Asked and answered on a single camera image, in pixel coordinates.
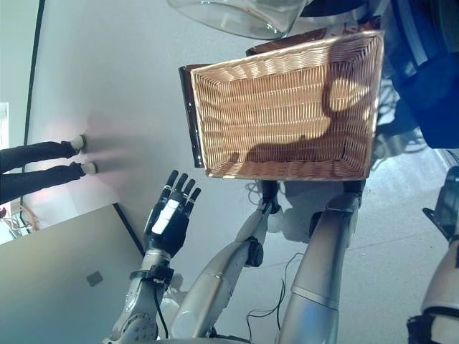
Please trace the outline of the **black white robot left hand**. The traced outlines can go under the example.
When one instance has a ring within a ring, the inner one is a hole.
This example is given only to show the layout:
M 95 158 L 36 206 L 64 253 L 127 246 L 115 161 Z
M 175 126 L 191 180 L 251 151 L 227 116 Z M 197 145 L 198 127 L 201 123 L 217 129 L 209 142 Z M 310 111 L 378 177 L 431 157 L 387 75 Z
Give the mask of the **black white robot left hand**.
M 201 193 L 196 181 L 173 170 L 152 208 L 143 233 L 146 251 L 159 249 L 174 257 L 183 247 L 189 217 Z

